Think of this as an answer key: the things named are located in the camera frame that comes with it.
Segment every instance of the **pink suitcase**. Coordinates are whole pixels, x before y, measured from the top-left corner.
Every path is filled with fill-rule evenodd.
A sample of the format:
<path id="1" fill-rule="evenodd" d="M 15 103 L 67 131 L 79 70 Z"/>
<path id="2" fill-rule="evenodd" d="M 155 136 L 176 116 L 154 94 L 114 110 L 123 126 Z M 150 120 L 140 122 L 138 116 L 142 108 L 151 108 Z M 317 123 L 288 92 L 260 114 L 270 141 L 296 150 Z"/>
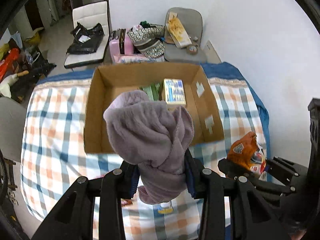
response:
<path id="1" fill-rule="evenodd" d="M 129 36 L 128 29 L 118 29 L 113 31 L 109 38 L 109 47 L 112 62 L 115 62 L 114 55 L 132 55 L 134 54 L 134 46 Z"/>

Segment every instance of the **fuzzy cloth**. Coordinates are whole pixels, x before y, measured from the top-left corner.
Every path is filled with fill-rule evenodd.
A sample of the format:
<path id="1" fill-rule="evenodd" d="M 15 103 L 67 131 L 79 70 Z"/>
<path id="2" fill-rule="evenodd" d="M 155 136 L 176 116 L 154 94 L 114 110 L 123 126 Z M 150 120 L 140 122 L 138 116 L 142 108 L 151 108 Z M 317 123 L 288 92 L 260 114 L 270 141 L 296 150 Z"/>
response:
<path id="1" fill-rule="evenodd" d="M 194 135 L 190 114 L 140 90 L 119 95 L 103 114 L 109 142 L 126 162 L 137 164 L 147 204 L 169 202 L 186 189 L 184 154 Z"/>

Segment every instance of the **door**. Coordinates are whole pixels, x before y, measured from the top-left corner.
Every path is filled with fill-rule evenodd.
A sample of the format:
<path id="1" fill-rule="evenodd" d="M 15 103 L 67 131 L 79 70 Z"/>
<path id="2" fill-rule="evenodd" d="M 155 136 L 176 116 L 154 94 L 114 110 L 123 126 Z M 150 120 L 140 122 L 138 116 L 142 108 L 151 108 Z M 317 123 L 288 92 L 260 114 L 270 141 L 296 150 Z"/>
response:
<path id="1" fill-rule="evenodd" d="M 44 27 L 36 0 L 28 0 L 24 7 L 26 9 L 26 13 L 32 30 L 34 31 L 36 28 Z"/>

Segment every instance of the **bed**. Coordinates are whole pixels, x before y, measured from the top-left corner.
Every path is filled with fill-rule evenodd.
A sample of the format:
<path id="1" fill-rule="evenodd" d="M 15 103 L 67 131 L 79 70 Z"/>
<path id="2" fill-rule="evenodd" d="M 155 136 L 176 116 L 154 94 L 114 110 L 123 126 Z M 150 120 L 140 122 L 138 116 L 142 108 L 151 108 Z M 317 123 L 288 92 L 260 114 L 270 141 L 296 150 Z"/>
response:
<path id="1" fill-rule="evenodd" d="M 202 65 L 217 100 L 225 140 L 190 147 L 193 157 L 219 173 L 217 164 L 231 144 L 249 131 L 269 155 L 268 112 L 238 69 L 228 63 Z M 94 179 L 119 168 L 116 154 L 86 154 L 83 128 L 85 103 L 93 71 L 72 72 L 41 80 L 27 109 L 22 153 L 21 191 L 29 212 L 43 220 L 79 177 Z M 135 194 L 133 204 L 123 207 L 126 239 L 196 239 L 203 200 L 187 191 L 172 200 L 174 212 L 161 215 Z M 225 198 L 225 224 L 230 224 Z M 93 238 L 98 239 L 99 198 L 96 199 Z"/>

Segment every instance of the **cardboard sheet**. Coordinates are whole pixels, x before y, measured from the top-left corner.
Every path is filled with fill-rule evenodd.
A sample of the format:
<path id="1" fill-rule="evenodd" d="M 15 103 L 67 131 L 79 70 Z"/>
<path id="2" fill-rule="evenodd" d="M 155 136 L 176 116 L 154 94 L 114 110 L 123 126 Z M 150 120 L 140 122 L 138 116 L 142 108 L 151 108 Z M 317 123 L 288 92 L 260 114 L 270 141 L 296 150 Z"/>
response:
<path id="1" fill-rule="evenodd" d="M 121 93 L 161 82 L 165 78 L 181 79 L 183 82 L 186 109 L 195 128 L 191 145 L 222 140 L 224 134 L 217 103 L 201 66 L 169 62 L 106 65 L 98 67 L 92 78 L 84 126 L 85 152 L 114 152 L 103 119 L 105 109 Z M 205 120 L 211 119 L 211 116 L 212 127 L 207 127 Z"/>

